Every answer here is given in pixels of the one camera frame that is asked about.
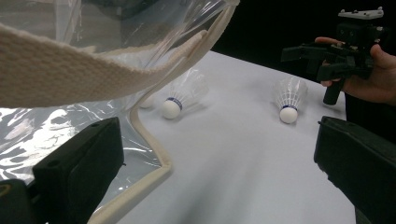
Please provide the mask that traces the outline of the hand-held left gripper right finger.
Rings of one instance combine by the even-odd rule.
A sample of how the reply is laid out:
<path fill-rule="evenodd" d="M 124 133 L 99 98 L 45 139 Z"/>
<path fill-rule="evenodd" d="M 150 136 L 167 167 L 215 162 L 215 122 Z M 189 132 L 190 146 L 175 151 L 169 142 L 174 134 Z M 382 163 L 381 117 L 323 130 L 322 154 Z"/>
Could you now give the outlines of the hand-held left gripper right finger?
<path fill-rule="evenodd" d="M 372 224 L 396 224 L 396 145 L 346 120 L 318 124 L 319 169 Z"/>

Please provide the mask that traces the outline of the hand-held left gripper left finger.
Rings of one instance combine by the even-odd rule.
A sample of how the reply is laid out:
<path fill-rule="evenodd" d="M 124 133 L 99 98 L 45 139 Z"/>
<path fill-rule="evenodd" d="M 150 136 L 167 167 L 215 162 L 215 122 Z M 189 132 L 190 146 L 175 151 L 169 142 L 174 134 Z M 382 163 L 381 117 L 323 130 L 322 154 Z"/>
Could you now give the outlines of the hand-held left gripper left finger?
<path fill-rule="evenodd" d="M 49 224 L 87 224 L 124 164 L 120 121 L 97 121 L 33 167 Z"/>

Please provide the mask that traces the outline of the clear plastic bag beige trim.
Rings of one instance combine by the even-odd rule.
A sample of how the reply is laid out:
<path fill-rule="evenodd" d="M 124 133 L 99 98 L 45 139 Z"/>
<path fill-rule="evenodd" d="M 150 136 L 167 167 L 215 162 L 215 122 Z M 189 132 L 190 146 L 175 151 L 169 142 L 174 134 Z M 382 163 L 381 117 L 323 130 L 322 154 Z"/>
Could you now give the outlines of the clear plastic bag beige trim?
<path fill-rule="evenodd" d="M 239 1 L 0 0 L 0 108 L 139 107 L 211 50 Z M 125 163 L 121 121 L 120 133 Z M 30 180 L 0 180 L 0 224 L 49 224 L 35 165 Z"/>

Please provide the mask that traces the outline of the black curtain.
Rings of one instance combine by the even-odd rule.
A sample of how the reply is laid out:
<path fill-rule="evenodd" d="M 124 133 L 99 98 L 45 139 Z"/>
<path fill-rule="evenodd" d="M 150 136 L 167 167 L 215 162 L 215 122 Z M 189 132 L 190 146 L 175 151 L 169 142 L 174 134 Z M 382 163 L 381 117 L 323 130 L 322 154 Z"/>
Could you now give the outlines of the black curtain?
<path fill-rule="evenodd" d="M 306 61 L 282 63 L 282 49 L 310 43 L 319 36 L 335 37 L 341 10 L 382 7 L 380 24 L 394 33 L 387 51 L 396 54 L 396 0 L 240 0 L 213 50 L 247 62 L 314 81 Z"/>

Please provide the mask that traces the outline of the white table cover sheet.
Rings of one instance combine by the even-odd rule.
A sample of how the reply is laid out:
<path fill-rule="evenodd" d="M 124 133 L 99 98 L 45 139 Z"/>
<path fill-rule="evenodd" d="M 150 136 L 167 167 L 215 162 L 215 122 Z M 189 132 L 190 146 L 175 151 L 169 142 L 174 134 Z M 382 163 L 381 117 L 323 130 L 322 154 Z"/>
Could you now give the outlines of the white table cover sheet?
<path fill-rule="evenodd" d="M 273 100 L 279 71 L 210 52 L 197 64 L 209 92 L 175 119 L 116 100 L 0 108 L 0 180 L 32 166 L 88 124 L 118 117 L 125 163 L 90 224 L 355 224 L 351 202 L 314 163 L 319 120 L 342 118 L 310 83 L 292 124 Z"/>

